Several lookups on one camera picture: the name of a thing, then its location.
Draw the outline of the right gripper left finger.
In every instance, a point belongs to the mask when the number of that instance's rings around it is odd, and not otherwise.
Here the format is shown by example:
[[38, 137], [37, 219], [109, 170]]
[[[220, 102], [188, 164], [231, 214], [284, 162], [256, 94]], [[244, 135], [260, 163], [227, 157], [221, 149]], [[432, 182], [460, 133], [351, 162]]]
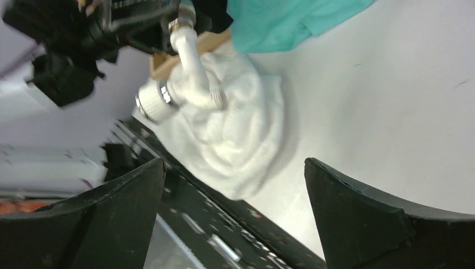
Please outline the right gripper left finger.
[[2, 268], [142, 268], [164, 188], [153, 159], [77, 196], [1, 216]]

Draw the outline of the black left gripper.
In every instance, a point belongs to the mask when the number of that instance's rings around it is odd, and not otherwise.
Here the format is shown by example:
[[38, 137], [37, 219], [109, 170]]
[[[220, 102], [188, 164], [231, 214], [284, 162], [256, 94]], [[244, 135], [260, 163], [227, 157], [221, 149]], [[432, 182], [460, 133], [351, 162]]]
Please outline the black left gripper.
[[125, 46], [147, 54], [169, 44], [163, 26], [179, 1], [100, 1], [91, 13], [77, 1], [5, 1], [3, 22], [62, 54], [103, 56]]

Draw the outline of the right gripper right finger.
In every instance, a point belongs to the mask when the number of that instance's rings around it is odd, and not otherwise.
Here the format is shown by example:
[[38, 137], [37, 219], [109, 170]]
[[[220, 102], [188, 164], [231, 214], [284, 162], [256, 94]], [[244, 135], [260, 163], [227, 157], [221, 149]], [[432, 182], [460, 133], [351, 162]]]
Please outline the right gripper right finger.
[[315, 158], [304, 176], [328, 268], [473, 268], [474, 216], [421, 205]]

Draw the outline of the white plastic water faucet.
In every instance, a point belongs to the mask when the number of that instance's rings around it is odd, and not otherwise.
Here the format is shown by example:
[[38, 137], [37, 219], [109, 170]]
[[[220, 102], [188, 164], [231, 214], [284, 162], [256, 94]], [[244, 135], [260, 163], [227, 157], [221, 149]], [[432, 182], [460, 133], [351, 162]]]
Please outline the white plastic water faucet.
[[157, 81], [150, 78], [135, 96], [139, 114], [150, 122], [160, 123], [186, 104], [207, 111], [225, 109], [227, 98], [223, 89], [203, 63], [202, 66], [203, 76], [186, 74], [180, 63], [174, 67], [168, 79]]

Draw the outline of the silver metal pipe fitting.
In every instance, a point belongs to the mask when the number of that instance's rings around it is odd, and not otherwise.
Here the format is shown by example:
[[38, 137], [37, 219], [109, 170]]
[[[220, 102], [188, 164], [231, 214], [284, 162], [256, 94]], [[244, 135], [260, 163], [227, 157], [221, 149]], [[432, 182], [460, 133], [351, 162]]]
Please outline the silver metal pipe fitting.
[[168, 24], [168, 30], [172, 34], [183, 27], [193, 29], [196, 24], [196, 10], [190, 0], [181, 0], [178, 5], [176, 16]]

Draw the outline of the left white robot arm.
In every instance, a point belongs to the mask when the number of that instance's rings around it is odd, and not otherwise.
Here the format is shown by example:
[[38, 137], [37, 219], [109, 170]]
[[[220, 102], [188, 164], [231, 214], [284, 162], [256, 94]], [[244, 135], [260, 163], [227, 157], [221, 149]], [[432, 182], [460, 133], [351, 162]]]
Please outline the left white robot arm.
[[27, 83], [62, 108], [92, 94], [105, 76], [98, 61], [115, 63], [124, 47], [164, 51], [163, 24], [178, 8], [179, 1], [6, 1], [2, 21], [44, 47]]

